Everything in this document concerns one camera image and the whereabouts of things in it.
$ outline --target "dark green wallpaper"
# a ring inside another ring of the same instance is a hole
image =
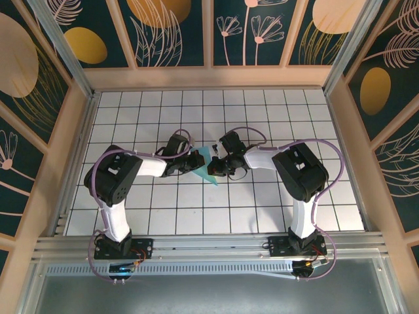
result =
[[[68,85],[11,1],[0,3],[0,31],[1,75],[14,86],[0,85],[0,101],[47,143]]]
[[[248,8],[243,0],[214,1],[214,65],[243,65],[244,49],[246,65],[280,64],[296,0],[269,3]]]
[[[419,92],[419,3],[396,6],[349,88],[374,139]]]
[[[0,118],[0,233],[15,236],[43,153]]]
[[[419,112],[375,154],[405,232],[419,228]]]
[[[118,0],[139,67],[204,65],[201,0],[129,2]]]

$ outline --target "flower illustration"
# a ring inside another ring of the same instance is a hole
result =
[[[9,134],[9,142],[7,141],[6,132],[0,130],[0,168],[9,170],[13,165],[14,154],[18,146],[18,136],[13,132]]]
[[[244,3],[249,8],[255,8],[259,6],[266,6],[266,5],[280,5],[282,3],[287,2],[288,0],[244,0]]]
[[[227,65],[230,65],[230,61],[228,60],[225,37],[240,34],[243,31],[243,29],[239,27],[240,23],[237,20],[237,16],[233,18],[231,16],[228,16],[225,18],[225,20],[222,16],[220,16],[217,18],[217,25],[221,32],[221,36],[223,36],[225,59],[227,61]]]

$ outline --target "dandelion drawing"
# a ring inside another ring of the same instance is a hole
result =
[[[399,17],[386,26],[397,24],[400,33],[394,35],[384,51],[367,56],[362,61],[383,56],[387,67],[408,69],[419,56],[419,0],[406,0],[400,9]]]
[[[16,149],[18,146],[18,136],[13,132],[9,133],[7,137],[6,132],[4,130],[0,130],[0,172],[1,171],[13,171],[22,177],[29,179],[31,181],[35,181],[34,178],[25,175],[24,173],[16,170],[13,168],[13,159],[16,155]],[[29,196],[29,192],[23,191],[15,186],[7,184],[3,181],[0,181],[0,185],[12,190],[16,193],[20,193],[25,196]],[[22,216],[22,214],[14,214],[14,213],[3,213],[0,212],[2,215],[12,215],[12,216]]]
[[[222,16],[220,16],[217,18],[217,25],[221,32],[221,36],[223,36],[225,59],[227,61],[227,65],[230,65],[225,39],[228,36],[240,34],[243,31],[243,29],[239,27],[240,23],[239,21],[237,21],[237,16],[233,18],[231,16],[228,16],[225,18],[225,20]]]
[[[250,8],[263,7],[268,5],[280,5],[286,3],[288,0],[244,0],[246,4],[246,17],[244,20],[243,32],[243,65],[246,65],[246,35],[247,35],[247,22],[249,21]]]
[[[151,0],[132,0],[131,21],[137,33],[136,60],[141,67],[177,66],[182,58],[182,34],[176,15],[161,1],[162,12]]]
[[[267,16],[261,23],[261,17],[255,16],[251,18],[251,28],[256,42],[255,65],[257,65],[259,45],[280,41],[284,38],[284,32],[280,31],[282,28],[281,17]]]
[[[407,198],[419,194],[419,125],[408,134],[387,141],[376,154],[390,194]]]

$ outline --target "white tile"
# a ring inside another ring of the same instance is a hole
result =
[[[335,205],[356,204],[354,191],[352,190],[351,183],[349,181],[337,182],[332,189],[330,189],[330,193],[332,194],[332,200]]]
[[[256,210],[260,233],[285,232],[282,207],[258,207]]]
[[[133,185],[126,197],[125,208],[150,208],[151,185]]]
[[[364,230],[358,206],[335,206],[340,231]]]
[[[90,195],[89,189],[85,186],[80,186],[77,190],[76,199],[73,205],[74,209],[96,209],[98,204],[94,200],[93,196]]]
[[[222,90],[204,90],[204,106],[224,105]]]
[[[120,92],[102,93],[99,107],[119,107]]]
[[[201,90],[184,90],[182,97],[183,106],[202,106]]]
[[[158,124],[138,124],[136,142],[156,142],[157,132]]]
[[[253,169],[253,181],[255,182],[278,182],[276,170],[271,169]]]
[[[152,208],[176,208],[177,186],[174,184],[154,185]]]
[[[134,143],[134,150],[138,152],[145,152],[147,154],[152,154],[156,152],[157,144],[155,142],[152,143]]]
[[[255,206],[255,193],[253,192],[253,184],[229,184],[229,189],[231,207]]]
[[[285,185],[280,182],[280,194],[281,194],[281,204],[282,206],[292,206],[293,205],[293,197],[289,195]]]
[[[202,123],[182,123],[182,128],[187,130],[194,141],[203,141]]]
[[[268,122],[248,122],[247,126],[262,132],[267,139],[270,139],[270,128]],[[262,137],[258,133],[249,130],[249,140],[262,141]]]
[[[96,113],[95,124],[115,124],[118,108],[99,108]]]
[[[86,177],[89,170],[92,169],[93,165],[94,164],[84,164],[82,166],[82,171],[80,173],[80,177],[79,177],[79,181],[78,181],[80,185],[84,184],[84,178]]]
[[[294,139],[313,139],[314,130],[311,122],[291,122]]]
[[[311,121],[307,105],[288,106],[291,121]]]
[[[256,206],[280,206],[280,190],[277,183],[255,183]]]
[[[257,221],[256,210],[254,207],[232,208],[231,232],[233,234],[256,234]]]
[[[218,141],[224,134],[224,123],[204,123],[205,141]]]
[[[336,139],[335,127],[332,122],[313,122],[314,131],[318,139]]]
[[[99,157],[109,147],[109,143],[89,144],[87,148],[86,160],[84,162],[97,162]]]
[[[91,143],[110,143],[112,141],[114,125],[97,125],[93,127]]]
[[[246,106],[246,116],[249,122],[265,122],[268,121],[266,108],[261,106]]]
[[[71,211],[67,236],[91,236],[97,214],[97,210]]]
[[[204,107],[204,122],[224,122],[224,107]]]
[[[127,209],[125,210],[125,215],[134,236],[147,234],[149,229],[149,209]]]
[[[323,90],[304,90],[306,94],[307,103],[310,104],[324,104],[326,103]]]
[[[169,90],[163,92],[162,106],[182,106],[182,91]]]
[[[194,172],[188,172],[184,175],[179,176],[179,183],[200,183],[202,184],[202,178],[199,175],[196,175]]]
[[[333,206],[318,206],[316,223],[325,231],[339,231]]]
[[[113,142],[134,142],[137,124],[117,124],[113,134]]]
[[[331,121],[329,108],[327,105],[308,105],[310,116],[313,121]]]
[[[168,142],[170,137],[181,127],[180,124],[161,124],[158,127],[158,141]]]
[[[244,95],[242,90],[225,90],[225,105],[244,105]]]
[[[226,124],[225,124],[226,132],[225,133],[228,133],[230,130],[233,130],[233,129],[238,128],[238,127],[243,127],[243,126],[246,126],[245,122],[226,122]],[[239,138],[242,141],[249,139],[249,136],[247,136],[247,129],[239,129],[239,130],[236,130],[235,132],[238,134]]]
[[[228,208],[204,208],[204,233],[230,233],[230,210]]]
[[[327,141],[333,144],[334,146],[336,146],[336,148],[342,152],[339,146],[339,142],[336,139],[327,140]],[[339,158],[338,154],[330,146],[323,143],[319,143],[319,148],[320,148],[321,157],[323,159],[338,159]]]
[[[176,209],[151,209],[150,235],[173,235],[176,228]]]
[[[268,106],[268,118],[269,121],[289,121],[287,106]]]
[[[228,207],[227,184],[204,184],[204,208]]]
[[[177,187],[178,208],[202,208],[202,185],[180,184]]]
[[[176,234],[202,234],[202,208],[178,209]]]
[[[264,105],[263,90],[245,90],[244,103],[246,105]]]
[[[162,102],[162,92],[143,92],[142,107],[159,107]]]
[[[231,175],[228,178],[228,183],[251,183],[253,182],[253,175],[250,170],[246,171],[245,169],[239,168],[236,169],[236,173],[234,175]]]
[[[293,139],[289,122],[269,122],[272,139]]]
[[[283,90],[264,90],[267,105],[285,105]]]
[[[307,103],[303,90],[284,90],[284,93],[288,105],[303,105]]]
[[[139,109],[138,123],[158,123],[160,120],[160,107],[141,107]]]
[[[339,159],[323,160],[322,164],[323,166],[325,166],[327,172],[329,173],[329,181],[335,180],[340,171],[340,160]],[[348,172],[346,171],[346,167],[343,170],[343,174],[340,180],[349,181],[349,176],[348,176]]]
[[[283,206],[282,207],[283,219],[285,221],[285,231],[288,232],[288,228],[291,227],[293,221],[293,207]]]
[[[142,92],[123,92],[120,107],[139,107]]]
[[[202,122],[202,106],[182,108],[182,123]]]
[[[137,124],[139,107],[120,108],[117,124]]]
[[[226,106],[224,108],[226,122],[246,122],[244,106]]]
[[[162,107],[160,123],[180,123],[182,107]]]

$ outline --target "fern drawing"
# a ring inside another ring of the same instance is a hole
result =
[[[387,25],[379,35],[394,24],[397,24],[400,33],[393,36],[384,51],[368,56],[362,61],[383,56],[387,67],[405,69],[416,61],[419,56],[419,0],[405,0],[399,17]]]
[[[376,156],[392,196],[419,194],[419,125],[405,136],[383,143]]]
[[[175,14],[168,11],[162,1],[160,1],[161,14],[151,0],[142,2],[135,0],[133,4],[136,16],[142,21],[137,23],[130,17],[137,33],[135,57],[139,66],[177,66],[182,58],[183,44]]]

